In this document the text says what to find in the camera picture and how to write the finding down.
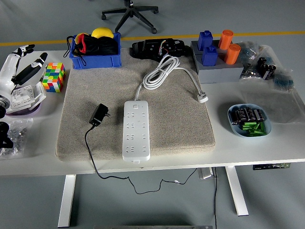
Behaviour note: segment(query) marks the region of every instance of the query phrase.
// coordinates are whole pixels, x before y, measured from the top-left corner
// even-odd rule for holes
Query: yellow floor line
[[[278,31],[278,32],[242,32],[234,33],[236,37],[247,37],[247,36],[275,36],[275,35],[303,35],[305,31]],[[197,39],[199,34],[190,34],[190,35],[169,35],[169,36],[145,36],[145,37],[121,37],[121,41],[142,41],[147,39],[165,39],[165,38],[174,38],[174,39],[186,39],[194,38]],[[214,33],[213,37],[220,37],[220,33]],[[54,40],[54,41],[31,41],[31,42],[3,42],[0,43],[1,46],[22,46],[27,44],[63,44],[66,43],[66,40]]]

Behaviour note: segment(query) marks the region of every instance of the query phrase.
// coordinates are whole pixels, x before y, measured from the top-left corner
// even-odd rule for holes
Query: gray felt mat
[[[122,159],[124,103],[134,100],[143,77],[158,62],[139,60],[121,50],[122,67],[71,70],[56,145],[62,161],[89,160],[84,135],[89,119],[102,103],[110,117],[88,134],[96,159]],[[192,56],[180,57],[180,67],[197,78]],[[205,104],[197,101],[198,91],[184,70],[174,70],[155,90],[142,87],[140,100],[149,106],[151,157],[166,154],[209,152],[215,141]]]

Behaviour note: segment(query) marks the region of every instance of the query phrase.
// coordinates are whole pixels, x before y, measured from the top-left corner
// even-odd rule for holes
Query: orange cylinder
[[[230,44],[227,53],[224,57],[226,64],[235,64],[241,47],[238,44]]]
[[[218,47],[222,50],[227,50],[231,44],[233,32],[231,30],[224,30],[221,34]]]

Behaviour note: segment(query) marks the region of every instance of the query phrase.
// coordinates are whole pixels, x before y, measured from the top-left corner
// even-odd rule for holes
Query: rubik's cube
[[[49,63],[41,82],[47,92],[61,92],[65,80],[65,67],[62,63]]]

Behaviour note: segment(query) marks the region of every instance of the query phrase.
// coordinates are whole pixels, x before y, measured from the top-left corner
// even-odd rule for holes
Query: gray foam block
[[[124,103],[134,100],[144,76],[158,62],[139,60],[122,49],[122,67],[71,70],[66,88],[56,156],[62,161],[89,160],[84,141],[91,128],[89,119],[102,103],[110,117],[88,134],[88,144],[96,159],[122,159]],[[180,67],[196,77],[193,57],[180,57]],[[205,104],[197,101],[198,91],[189,75],[174,70],[155,90],[142,87],[140,100],[149,107],[151,158],[167,154],[204,153],[215,141]]]
[[[218,47],[218,40],[213,41],[213,45]],[[226,64],[224,57],[226,50],[217,48],[218,57],[215,66],[203,66],[202,51],[198,50],[197,41],[191,42],[191,49],[200,83],[221,83],[221,82],[237,82],[244,69],[240,59],[237,58],[235,64]]]

